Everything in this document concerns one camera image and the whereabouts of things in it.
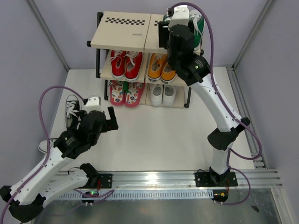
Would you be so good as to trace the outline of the green sneaker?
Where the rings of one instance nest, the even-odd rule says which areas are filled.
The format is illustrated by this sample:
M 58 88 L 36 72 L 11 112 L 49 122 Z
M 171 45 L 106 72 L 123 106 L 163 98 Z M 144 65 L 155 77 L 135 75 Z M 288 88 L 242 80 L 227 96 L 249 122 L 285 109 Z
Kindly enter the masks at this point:
M 194 50 L 197 51 L 201 47 L 201 41 L 204 34 L 205 19 L 203 15 L 196 9 L 189 12 L 189 21 L 194 27 Z
M 172 19 L 173 14 L 174 14 L 174 9 L 168 8 L 167 12 L 163 16 L 163 21 L 166 22 L 167 24 L 169 24 Z

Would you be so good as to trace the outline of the pink flip-flop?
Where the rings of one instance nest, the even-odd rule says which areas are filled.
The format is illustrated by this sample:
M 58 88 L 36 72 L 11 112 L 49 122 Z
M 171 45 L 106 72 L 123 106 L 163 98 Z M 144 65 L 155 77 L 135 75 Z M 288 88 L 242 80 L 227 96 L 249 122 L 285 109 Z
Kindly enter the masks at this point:
M 129 108 L 137 107 L 145 88 L 145 83 L 128 83 L 126 87 L 125 106 Z
M 110 88 L 110 103 L 114 106 L 121 106 L 125 103 L 126 84 L 123 81 L 111 81 Z

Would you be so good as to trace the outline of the white sneaker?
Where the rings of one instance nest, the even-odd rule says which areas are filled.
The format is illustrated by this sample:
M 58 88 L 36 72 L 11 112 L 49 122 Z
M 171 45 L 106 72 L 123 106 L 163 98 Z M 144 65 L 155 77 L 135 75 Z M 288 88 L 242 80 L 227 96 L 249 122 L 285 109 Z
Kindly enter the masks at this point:
M 150 86 L 150 101 L 153 106 L 160 106 L 163 101 L 163 85 L 152 84 Z
M 176 92 L 176 86 L 164 85 L 163 104 L 165 106 L 173 106 L 175 102 Z

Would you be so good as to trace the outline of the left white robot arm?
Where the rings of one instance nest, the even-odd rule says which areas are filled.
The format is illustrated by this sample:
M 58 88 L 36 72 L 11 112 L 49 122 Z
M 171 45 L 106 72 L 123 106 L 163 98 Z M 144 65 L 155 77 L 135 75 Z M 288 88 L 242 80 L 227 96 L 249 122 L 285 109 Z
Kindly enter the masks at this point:
M 84 112 L 78 127 L 61 133 L 53 147 L 26 177 L 12 186 L 0 189 L 11 215 L 22 223 L 36 218 L 42 210 L 60 195 L 77 188 L 95 186 L 98 171 L 84 163 L 79 169 L 55 182 L 50 182 L 63 167 L 97 144 L 101 133 L 117 130 L 114 108 L 109 107 L 110 119 L 104 112 Z

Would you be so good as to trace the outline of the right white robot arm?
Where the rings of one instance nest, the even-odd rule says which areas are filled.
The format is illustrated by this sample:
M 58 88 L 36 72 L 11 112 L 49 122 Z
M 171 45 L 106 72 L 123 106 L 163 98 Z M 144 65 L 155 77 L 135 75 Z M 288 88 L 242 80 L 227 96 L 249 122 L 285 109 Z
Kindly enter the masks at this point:
M 160 21 L 158 38 L 159 47 L 167 50 L 171 69 L 197 93 L 216 122 L 216 129 L 207 137 L 213 147 L 213 160 L 207 177 L 213 186 L 220 186 L 231 173 L 227 165 L 228 149 L 250 120 L 238 113 L 229 114 L 228 110 L 232 107 L 227 100 L 219 98 L 220 89 L 212 81 L 208 61 L 194 52 L 195 37 L 188 26 L 178 24 L 170 28 L 167 22 Z

